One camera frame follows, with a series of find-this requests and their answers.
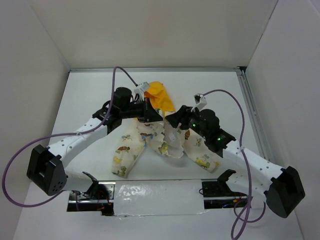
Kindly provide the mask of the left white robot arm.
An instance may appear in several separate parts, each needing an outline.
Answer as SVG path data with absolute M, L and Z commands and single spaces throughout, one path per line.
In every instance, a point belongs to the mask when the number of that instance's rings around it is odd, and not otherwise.
M 97 197 L 99 182 L 88 172 L 66 171 L 71 161 L 94 142 L 106 137 L 124 119 L 136 118 L 141 123 L 163 120 L 149 98 L 140 95 L 132 100 L 132 91 L 118 87 L 111 99 L 92 118 L 70 136 L 47 147 L 35 146 L 30 155 L 26 176 L 48 196 L 61 191 L 79 191 L 88 200 Z

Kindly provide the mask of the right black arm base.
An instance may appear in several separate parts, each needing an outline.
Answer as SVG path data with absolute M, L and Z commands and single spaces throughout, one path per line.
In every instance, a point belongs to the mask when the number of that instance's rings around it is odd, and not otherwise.
M 217 179 L 201 181 L 201 188 L 198 193 L 203 197 L 206 210 L 243 208 L 247 204 L 246 194 L 232 191 L 227 185 L 227 180 L 235 173 L 235 170 L 228 169 Z

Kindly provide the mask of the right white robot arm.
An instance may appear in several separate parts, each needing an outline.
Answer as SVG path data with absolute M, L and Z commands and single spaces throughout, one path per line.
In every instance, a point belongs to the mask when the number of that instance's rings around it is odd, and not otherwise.
M 287 218 L 306 196 L 298 171 L 267 161 L 240 145 L 239 140 L 220 127 L 220 120 L 211 109 L 201 111 L 183 105 L 165 118 L 172 127 L 191 129 L 204 139 L 204 144 L 222 159 L 249 169 L 258 180 L 252 186 L 252 196 L 265 200 L 270 210 Z

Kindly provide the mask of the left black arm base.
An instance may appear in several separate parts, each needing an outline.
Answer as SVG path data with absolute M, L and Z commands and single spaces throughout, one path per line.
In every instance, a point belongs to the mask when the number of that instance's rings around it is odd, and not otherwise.
M 114 213 L 115 181 L 99 181 L 83 171 L 71 179 L 77 189 L 69 192 L 67 212 L 100 212 L 111 217 Z

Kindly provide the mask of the yellow dinosaur print jacket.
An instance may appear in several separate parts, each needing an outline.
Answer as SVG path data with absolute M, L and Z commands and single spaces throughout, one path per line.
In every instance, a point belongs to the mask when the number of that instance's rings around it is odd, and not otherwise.
M 141 123 L 131 120 L 115 149 L 111 172 L 127 178 L 136 161 L 149 147 L 162 157 L 173 161 L 186 155 L 201 168 L 212 173 L 220 165 L 220 157 L 209 151 L 203 137 L 193 130 L 173 128 L 167 120 Z

